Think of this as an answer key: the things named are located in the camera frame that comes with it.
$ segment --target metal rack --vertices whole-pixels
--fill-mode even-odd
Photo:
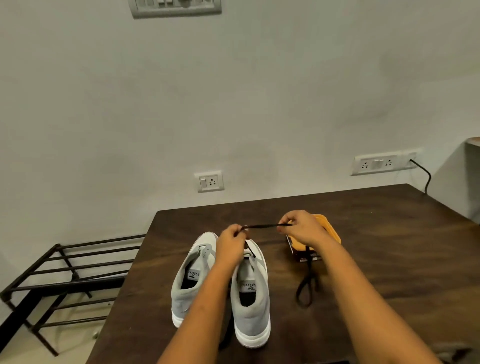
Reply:
[[[140,248],[140,245],[128,246],[123,248],[115,249],[106,249],[99,250],[95,252],[88,253],[79,253],[79,254],[67,254],[65,251],[72,248],[80,248],[91,245],[98,245],[104,243],[113,243],[113,242],[122,242],[126,240],[140,239],[144,238],[145,234],[142,235],[133,235],[126,236],[115,239],[100,240],[97,242],[89,243],[80,243],[80,244],[70,244],[70,245],[61,245],[56,244],[51,247],[45,254],[43,254],[35,263],[33,263],[25,272],[23,272],[19,277],[17,277],[7,288],[0,292],[0,298],[5,304],[12,310],[12,313],[8,318],[0,325],[0,352],[5,348],[9,343],[18,329],[25,325],[28,330],[33,333],[38,340],[54,355],[57,356],[58,352],[49,344],[49,342],[40,334],[40,329],[52,327],[52,326],[62,326],[62,325],[72,325],[79,324],[84,322],[100,321],[105,320],[107,316],[96,316],[89,318],[82,318],[77,320],[68,320],[68,321],[57,321],[47,323],[50,316],[57,310],[72,308],[84,305],[90,305],[95,303],[111,302],[115,300],[115,297],[105,298],[100,300],[90,300],[80,303],[71,303],[61,305],[61,302],[71,293],[84,292],[88,298],[92,298],[91,291],[100,291],[107,290],[111,288],[119,288],[122,286],[125,281],[126,273],[128,270],[120,270],[111,273],[98,274],[89,277],[80,277],[77,273],[79,269],[88,269],[95,267],[106,267],[113,266],[118,264],[132,263],[133,259],[126,260],[117,260],[105,263],[95,263],[95,264],[86,264],[81,266],[73,266],[69,259],[79,258],[91,255],[100,255],[100,254],[109,254],[124,252],[128,250],[136,250]],[[60,256],[52,257],[54,253],[59,253]],[[43,269],[37,270],[42,264],[49,261],[63,260],[66,264],[66,267],[55,268],[55,269]],[[56,272],[65,272],[70,271],[72,273],[72,279],[67,282],[61,283],[49,283],[49,284],[38,284],[31,286],[20,286],[28,277],[38,274],[48,274]],[[15,306],[12,303],[12,293],[19,291],[29,291],[28,294],[20,301],[20,303]],[[35,323],[32,324],[28,321],[28,316],[35,309],[38,303],[43,297],[48,296],[58,296],[52,305],[47,309],[47,311],[42,315],[42,317]]]

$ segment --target tiled floor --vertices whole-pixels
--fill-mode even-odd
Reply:
[[[94,299],[115,297],[118,290],[106,290],[94,292]],[[30,315],[30,322],[36,322],[44,313],[46,308],[53,302],[55,297],[45,298]],[[73,294],[63,302],[73,303],[87,300],[84,294]],[[74,320],[84,317],[108,315],[112,303],[98,303],[89,306],[75,307],[65,310],[58,310],[48,322]],[[89,322],[68,326],[57,326],[44,328],[40,332],[48,342],[60,353],[54,357],[38,341],[38,339],[22,327],[8,346],[0,354],[1,364],[84,364],[95,344],[93,335],[99,331],[104,321]]]

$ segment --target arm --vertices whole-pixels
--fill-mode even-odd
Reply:
[[[215,264],[157,364],[215,363],[228,282],[233,270],[243,259],[247,238],[245,231],[233,237],[240,228],[240,225],[230,225],[218,238]]]
[[[340,312],[355,354],[363,363],[425,363],[439,361],[407,323],[368,282],[350,254],[306,211],[288,212],[278,227],[315,249],[325,261]]]

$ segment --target hand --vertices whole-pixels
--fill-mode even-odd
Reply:
[[[240,264],[243,259],[245,239],[248,239],[248,232],[246,230],[240,231],[241,228],[241,225],[233,224],[222,231],[216,241],[214,266],[218,265],[218,267],[223,267],[233,273],[235,267]]]
[[[276,229],[284,235],[293,236],[300,243],[315,250],[318,250],[323,242],[332,239],[315,216],[305,210],[287,212],[278,223],[285,224],[290,220],[293,226],[277,226]]]

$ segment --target small box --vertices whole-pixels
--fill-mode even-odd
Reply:
[[[340,239],[340,237],[338,236],[338,234],[336,233],[332,225],[330,225],[327,218],[320,214],[314,214],[314,216],[317,219],[317,221],[320,223],[320,225],[326,230],[326,232],[328,232],[328,235],[330,235],[339,244],[341,244],[342,240]],[[293,257],[297,262],[306,262],[308,260],[309,255],[312,257],[312,260],[322,259],[322,257],[316,251],[314,251],[313,249],[310,249],[307,251],[305,245],[298,242],[295,238],[289,235],[287,235],[287,242],[290,246]]]

